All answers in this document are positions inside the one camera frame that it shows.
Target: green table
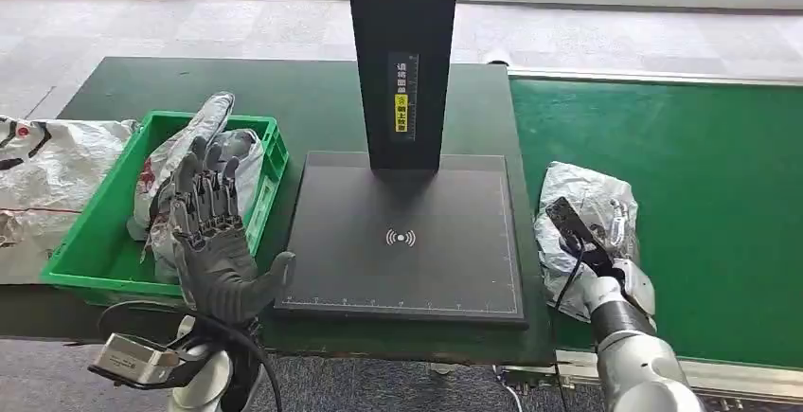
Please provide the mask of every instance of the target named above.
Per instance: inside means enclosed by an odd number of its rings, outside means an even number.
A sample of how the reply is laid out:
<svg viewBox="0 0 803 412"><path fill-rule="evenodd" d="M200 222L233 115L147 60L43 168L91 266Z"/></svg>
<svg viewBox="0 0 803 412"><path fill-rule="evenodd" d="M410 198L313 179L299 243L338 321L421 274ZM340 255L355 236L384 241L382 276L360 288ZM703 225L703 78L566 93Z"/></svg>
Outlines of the green table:
<svg viewBox="0 0 803 412"><path fill-rule="evenodd" d="M290 152L291 163L259 247L257 261L266 268L286 244L306 153L366 150L356 63L106 59L60 117L140 119L151 110L194 112L219 90L237 96L235 114L274 116ZM444 153L504 155L508 161L528 330L433 322L279 320L267 313L262 335L266 348L444 362L554 361L506 69L454 66L448 106Z"/></svg>
<svg viewBox="0 0 803 412"><path fill-rule="evenodd" d="M539 75L514 76L508 84L498 68L456 66L444 151L508 157L526 309L535 325L516 334L454 326L300 323L271 326L265 341L307 353L549 363L548 319L535 286L529 211L537 207L547 164L560 160L633 185L640 204L642 263L658 294L659 334L679 355L803 368L803 318L797 309L803 303L803 264L792 243L803 227L803 149L797 142L803 88L738 83L744 82ZM215 89L235 92L241 112L277 115L295 159L268 228L276 236L260 250L270 256L286 233L283 222L293 208L304 152L366 147L353 63L107 59L62 116L191 111ZM313 108L318 116L309 117L299 107ZM488 114L499 118L491 126L484 124ZM453 133L458 127L461 133ZM523 202L527 196L529 203ZM0 288L0 317L18 315L12 313L22 306L33 307L28 314L34 315L0 321L0 334L86 333L87 316L96 311L59 294L44 286ZM61 318L46 325L43 315L53 314L47 306L54 303L83 320L72 325ZM559 346L591 348L583 324L561 316L557 330Z"/></svg>

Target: crumpled plastic bag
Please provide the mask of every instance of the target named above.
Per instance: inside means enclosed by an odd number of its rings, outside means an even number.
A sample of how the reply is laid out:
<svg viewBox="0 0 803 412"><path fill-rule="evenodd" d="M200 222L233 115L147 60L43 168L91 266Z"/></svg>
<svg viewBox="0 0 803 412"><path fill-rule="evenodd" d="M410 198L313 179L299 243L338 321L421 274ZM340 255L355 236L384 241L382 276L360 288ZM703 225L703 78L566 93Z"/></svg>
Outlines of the crumpled plastic bag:
<svg viewBox="0 0 803 412"><path fill-rule="evenodd" d="M0 116L0 283L39 282L135 127Z"/></svg>
<svg viewBox="0 0 803 412"><path fill-rule="evenodd" d="M236 186L241 215L246 214L256 199L264 149L253 130L223 131L234 107L234 99L234 95L228 92L209 97L186 128L151 153L139 174L134 192L134 214L127 227L134 240L146 241L146 249L153 252L154 276L160 282L178 283L169 221L170 201L175 194L171 176L196 138L203 139L207 147L213 143L222 146L220 164L235 156L240 159Z"/></svg>
<svg viewBox="0 0 803 412"><path fill-rule="evenodd" d="M624 208L627 214L623 223L624 241L617 255L639 262L638 239L635 236L638 203L633 197L630 184L594 170L560 162L550 163L541 188L541 200L534 226L535 237L540 245L538 255L544 272L544 285L549 292L547 302L553 307L577 262L577 259L561 249L561 234L544 212L546 206L562 196L601 241L610 240L611 236L616 235L612 234L616 231L611 230L614 219L620 216L616 209ZM582 282L582 277L595 276L588 266L581 264L575 280L563 296L559 311L588 322L590 315L583 305L582 291L577 285Z"/></svg>

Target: cable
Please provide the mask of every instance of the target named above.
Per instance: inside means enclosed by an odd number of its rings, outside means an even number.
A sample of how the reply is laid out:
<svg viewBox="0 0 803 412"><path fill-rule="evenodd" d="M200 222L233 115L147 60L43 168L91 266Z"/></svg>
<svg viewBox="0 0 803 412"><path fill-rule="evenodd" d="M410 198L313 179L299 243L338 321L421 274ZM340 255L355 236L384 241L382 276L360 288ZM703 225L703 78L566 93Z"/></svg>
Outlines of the cable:
<svg viewBox="0 0 803 412"><path fill-rule="evenodd" d="M254 341L246 336L241 331L232 328L231 326L224 324L218 319L210 317L206 314L199 313L195 310L190 308L181 307L181 306L174 306L174 305L166 305L164 303L159 303L156 301L148 301L148 300L133 300L133 301L124 301L122 303L117 303L106 308L103 313L100 314L98 317L98 330L100 334L105 336L107 333L103 329L103 319L106 317L108 313L113 310L118 310L122 308L140 308L146 311L158 311L162 313L181 313L185 315L191 315L195 317L195 319L203 322L205 325L215 328L218 331L222 331L234 339L235 342L239 343L241 346L248 349L254 356L257 357L259 362L265 367L265 371L268 373L268 379L271 382L271 388L274 390L274 400L276 401L276 408L277 412L282 412L281 407L281 393L279 391L278 380L276 377L276 373L274 369L271 367L270 361L268 361L267 357L265 356L264 352L257 346Z"/></svg>
<svg viewBox="0 0 803 412"><path fill-rule="evenodd" d="M569 286L572 285L572 282L575 280L577 276L577 272L580 270L580 265L582 264L582 255L585 254L585 246L583 245L582 239L580 237L575 236L577 239L578 244L580 245L580 253L578 254L577 261L575 262L575 266L572 268L571 273L569 273L569 277L566 279L566 283L563 285L561 292L558 294L558 299L555 300L555 311L558 313L561 311L561 303L563 303L563 296L566 295L566 291L569 290ZM555 321L552 319L552 343L555 347L558 346L558 334L555 332ZM561 368L559 367L558 360L555 360L555 375L558 376L558 391L561 393L561 402L563 403L563 411L569 412L569 406L566 402L566 396L563 394L563 386L561 385Z"/></svg>
<svg viewBox="0 0 803 412"><path fill-rule="evenodd" d="M496 371L496 365L491 365L491 368L493 369L493 374L496 376L496 380L499 381L499 384L501 384L513 397L513 400L516 402L516 408L518 409L518 412L524 412L524 409L522 408L522 400L519 398L519 394L516 393L516 390L514 390L510 385L505 383L505 380L502 379L502 374Z"/></svg>

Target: warning sticker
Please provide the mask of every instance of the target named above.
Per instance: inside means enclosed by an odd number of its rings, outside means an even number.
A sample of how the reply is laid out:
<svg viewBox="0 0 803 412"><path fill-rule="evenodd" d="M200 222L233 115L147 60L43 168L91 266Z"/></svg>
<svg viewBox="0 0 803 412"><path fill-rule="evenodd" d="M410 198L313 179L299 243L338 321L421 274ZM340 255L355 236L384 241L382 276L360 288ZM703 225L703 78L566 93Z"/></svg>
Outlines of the warning sticker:
<svg viewBox="0 0 803 412"><path fill-rule="evenodd" d="M419 54L391 52L388 66L388 127L394 142L416 140L416 103L419 96Z"/></svg>
<svg viewBox="0 0 803 412"><path fill-rule="evenodd" d="M396 133L407 133L407 95L397 94L394 101L396 107Z"/></svg>

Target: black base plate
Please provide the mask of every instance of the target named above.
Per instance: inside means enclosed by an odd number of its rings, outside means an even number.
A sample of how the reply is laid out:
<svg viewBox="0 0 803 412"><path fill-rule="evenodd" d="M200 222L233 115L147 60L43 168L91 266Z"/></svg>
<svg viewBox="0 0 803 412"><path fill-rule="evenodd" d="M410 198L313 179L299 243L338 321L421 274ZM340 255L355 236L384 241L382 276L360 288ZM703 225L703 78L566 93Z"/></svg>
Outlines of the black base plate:
<svg viewBox="0 0 803 412"><path fill-rule="evenodd" d="M526 325L505 158L443 155L438 172L307 156L288 249L291 314Z"/></svg>

